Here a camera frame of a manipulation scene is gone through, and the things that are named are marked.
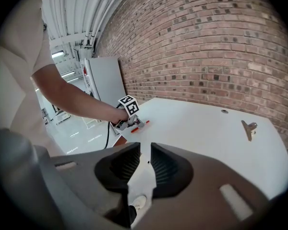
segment forearm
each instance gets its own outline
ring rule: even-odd
[[[115,107],[91,97],[65,81],[56,93],[43,94],[55,106],[70,114],[111,121],[113,123],[117,121],[117,110]]]

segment white ceiling pipe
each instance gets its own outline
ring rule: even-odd
[[[104,11],[106,9],[106,6],[107,6],[108,2],[109,2],[109,0],[103,0],[101,5],[100,5],[100,7],[99,7],[99,9],[98,9],[98,14],[97,14],[97,16],[94,19],[94,26],[93,26],[93,30],[92,30],[92,35],[95,35],[95,33],[96,33],[96,29],[98,27],[99,21],[100,21],[101,16],[103,15],[103,13],[104,13]],[[91,36],[90,44],[93,43],[93,39],[94,38]]]
[[[110,10],[110,8],[111,8],[112,4],[114,3],[114,1],[115,1],[115,0],[112,0],[111,3],[109,4],[109,6],[107,7],[104,15],[103,15],[102,18],[101,18],[101,21],[99,22],[99,25],[98,25],[98,27],[97,27],[97,30],[96,30],[95,35],[92,34],[92,38],[93,38],[93,39],[90,40],[90,45],[93,45],[94,40],[95,40],[95,38],[96,38],[96,34],[98,33],[99,28],[101,27],[101,24],[102,24],[103,20],[105,19],[106,15],[107,15],[108,11]]]
[[[83,43],[83,45],[87,45],[87,40],[88,40],[89,32],[90,32],[90,29],[91,29],[91,26],[92,26],[92,22],[93,22],[94,15],[95,15],[97,6],[98,6],[98,4],[99,4],[99,1],[100,1],[100,0],[94,0],[94,1],[93,1],[93,4],[92,4],[92,6],[91,6],[91,9],[90,9],[90,12],[89,12],[88,21],[87,21],[87,24],[86,24],[85,38],[84,38],[84,43]]]

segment person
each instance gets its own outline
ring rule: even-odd
[[[63,153],[47,134],[31,78],[52,104],[70,114],[114,124],[128,115],[61,77],[51,56],[41,6],[42,0],[21,0],[1,29],[0,128],[20,133],[33,145],[47,148],[50,156],[58,156]]]

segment brick wall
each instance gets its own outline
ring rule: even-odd
[[[127,93],[270,118],[288,149],[288,31],[267,0],[124,0],[96,57],[117,56]]]

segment ceiling beam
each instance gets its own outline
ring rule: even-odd
[[[50,49],[53,49],[54,47],[59,46],[59,45],[83,40],[84,37],[85,37],[85,33],[75,33],[72,35],[67,35],[67,36],[63,36],[63,37],[50,40]]]

